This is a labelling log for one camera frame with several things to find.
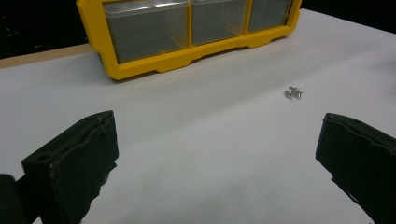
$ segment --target small screw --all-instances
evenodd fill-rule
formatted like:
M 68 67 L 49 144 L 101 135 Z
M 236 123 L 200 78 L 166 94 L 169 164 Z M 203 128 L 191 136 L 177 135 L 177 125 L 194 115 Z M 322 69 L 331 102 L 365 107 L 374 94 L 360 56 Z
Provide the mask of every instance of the small screw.
M 301 99 L 301 95 L 303 94 L 303 92 L 300 91 L 300 89 L 297 87 L 289 86 L 289 89 L 285 91 L 284 94 L 287 98 L 294 97 L 296 99 Z

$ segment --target white table surface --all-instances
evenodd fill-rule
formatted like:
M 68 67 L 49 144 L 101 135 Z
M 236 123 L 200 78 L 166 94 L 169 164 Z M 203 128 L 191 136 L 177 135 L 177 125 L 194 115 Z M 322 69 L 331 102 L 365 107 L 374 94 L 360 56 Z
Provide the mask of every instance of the white table surface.
M 373 223 L 315 152 L 328 112 L 396 136 L 396 36 L 302 9 L 287 38 L 164 74 L 115 82 L 93 52 L 0 70 L 0 172 L 106 110 L 120 158 L 83 223 Z

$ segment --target dark background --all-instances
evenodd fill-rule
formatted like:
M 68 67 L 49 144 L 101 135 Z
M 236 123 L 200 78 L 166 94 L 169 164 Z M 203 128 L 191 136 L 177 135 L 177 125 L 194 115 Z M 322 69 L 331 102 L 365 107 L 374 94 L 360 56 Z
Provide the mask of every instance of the dark background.
M 390 0 L 303 0 L 302 8 L 396 34 L 391 5 Z M 76 0 L 0 0 L 0 17 L 0 59 L 88 42 Z

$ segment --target screw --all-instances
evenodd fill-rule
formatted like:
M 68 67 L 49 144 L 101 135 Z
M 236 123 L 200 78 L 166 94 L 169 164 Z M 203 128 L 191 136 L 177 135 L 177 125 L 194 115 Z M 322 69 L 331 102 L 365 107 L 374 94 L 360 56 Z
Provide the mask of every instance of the screw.
M 285 91 L 284 94 L 287 98 L 294 97 L 296 99 L 301 99 L 301 95 L 303 94 L 303 92 L 300 91 L 300 89 L 297 87 L 289 86 L 289 89 Z

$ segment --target yellow plastic frame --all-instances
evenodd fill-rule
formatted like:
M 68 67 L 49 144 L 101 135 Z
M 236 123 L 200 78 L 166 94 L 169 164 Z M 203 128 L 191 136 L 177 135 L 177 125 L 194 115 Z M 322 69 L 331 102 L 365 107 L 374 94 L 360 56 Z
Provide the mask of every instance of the yellow plastic frame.
M 253 0 L 247 0 L 247 13 L 243 33 L 240 36 L 224 39 L 199 46 L 192 45 L 191 34 L 191 4 L 187 6 L 187 47 L 145 59 L 118 63 L 116 53 L 107 27 L 104 2 L 119 0 L 77 0 L 78 11 L 84 24 L 90 45 L 102 58 L 107 74 L 116 79 L 124 79 L 151 71 L 160 73 L 189 65 L 193 60 L 203 56 L 235 48 L 256 48 L 268 44 L 271 40 L 289 35 L 295 29 L 300 16 L 302 0 L 293 0 L 287 23 L 255 33 L 248 33 L 248 25 Z

